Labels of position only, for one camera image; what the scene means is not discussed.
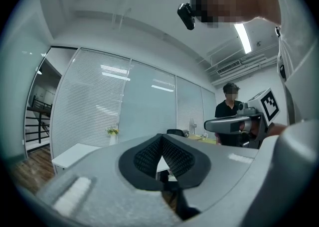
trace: wall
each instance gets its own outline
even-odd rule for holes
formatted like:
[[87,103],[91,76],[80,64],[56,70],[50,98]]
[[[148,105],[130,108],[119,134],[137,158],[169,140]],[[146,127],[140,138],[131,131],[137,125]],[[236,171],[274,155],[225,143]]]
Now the wall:
[[46,60],[50,66],[62,76],[75,51],[75,49],[52,47],[46,55]]
[[[251,99],[262,90],[265,90],[270,87],[275,95],[275,98],[278,102],[278,106],[280,108],[280,113],[275,118],[274,122],[287,124],[286,98],[284,88],[277,73],[276,65],[258,71],[257,73],[250,74],[249,77],[246,76],[231,82],[239,86],[240,90],[238,94],[238,100],[242,102]],[[217,104],[225,100],[225,95],[222,87],[217,88],[215,95]]]
[[0,46],[0,152],[7,162],[25,157],[24,117],[36,68],[52,36],[40,1],[21,0],[15,7]]
[[192,57],[149,33],[126,26],[125,22],[119,31],[117,28],[112,29],[108,20],[77,18],[55,38],[54,45],[85,47],[118,54],[215,91],[207,74]]

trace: ceiling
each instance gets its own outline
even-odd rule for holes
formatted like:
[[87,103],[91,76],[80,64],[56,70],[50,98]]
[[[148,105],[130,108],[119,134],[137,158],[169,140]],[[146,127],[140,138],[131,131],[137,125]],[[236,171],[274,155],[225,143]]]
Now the ceiling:
[[[108,19],[113,21],[115,28],[120,28],[122,19],[122,26],[146,30],[185,51],[203,70],[230,56],[226,61],[207,70],[212,80],[220,78],[215,72],[217,67],[246,56],[234,26],[210,29],[197,22],[193,31],[187,30],[176,11],[179,4],[189,0],[40,1],[53,38],[77,16]],[[245,24],[245,28],[253,51],[248,57],[262,53],[270,58],[277,54],[278,39],[271,23],[255,19]]]

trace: white table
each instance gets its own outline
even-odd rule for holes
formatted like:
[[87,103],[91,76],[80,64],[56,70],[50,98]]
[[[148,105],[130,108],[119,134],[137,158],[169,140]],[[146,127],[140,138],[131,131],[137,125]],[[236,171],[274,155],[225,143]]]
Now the white table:
[[[52,160],[52,163],[58,167],[66,169],[70,167],[73,163],[83,158],[85,155],[99,148],[100,147],[98,146],[84,145],[78,143],[66,150],[65,152],[61,153],[59,156],[55,157]],[[169,169],[169,166],[166,164],[163,157],[161,157],[158,164],[157,172],[164,171],[167,169]]]

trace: black railing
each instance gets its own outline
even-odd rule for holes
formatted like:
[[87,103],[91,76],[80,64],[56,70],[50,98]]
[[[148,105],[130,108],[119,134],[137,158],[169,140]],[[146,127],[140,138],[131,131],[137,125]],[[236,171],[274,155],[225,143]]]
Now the black railing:
[[[26,119],[37,119],[38,120],[38,124],[27,124],[26,127],[38,127],[38,131],[35,132],[26,132],[25,135],[28,134],[38,134],[38,138],[34,138],[34,139],[28,139],[25,142],[30,142],[30,141],[35,141],[35,140],[39,140],[39,144],[41,144],[41,139],[43,138],[47,138],[50,137],[49,136],[49,132],[50,130],[48,129],[48,127],[50,127],[49,124],[45,124],[44,122],[42,122],[43,120],[50,120],[50,118],[42,118],[42,115],[46,115],[46,116],[50,116],[51,114],[51,109],[50,110],[45,110],[45,109],[39,109],[39,108],[31,108],[31,107],[27,107],[28,111],[33,111],[33,112],[37,112],[39,113],[39,117],[25,117]],[[47,136],[45,137],[41,137],[41,134],[46,132]]]
[[33,108],[36,108],[36,109],[42,109],[42,110],[48,110],[51,112],[51,109],[52,109],[52,105],[49,105],[47,103],[44,103],[42,101],[39,101],[35,98],[35,95],[33,96],[33,99],[32,99],[32,104],[31,106]]

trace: wooden floor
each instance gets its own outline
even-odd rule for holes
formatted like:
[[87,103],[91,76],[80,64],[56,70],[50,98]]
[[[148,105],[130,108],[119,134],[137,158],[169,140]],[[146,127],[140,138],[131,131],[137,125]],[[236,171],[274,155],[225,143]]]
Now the wooden floor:
[[28,153],[28,159],[13,166],[11,171],[17,184],[35,194],[54,177],[50,147]]

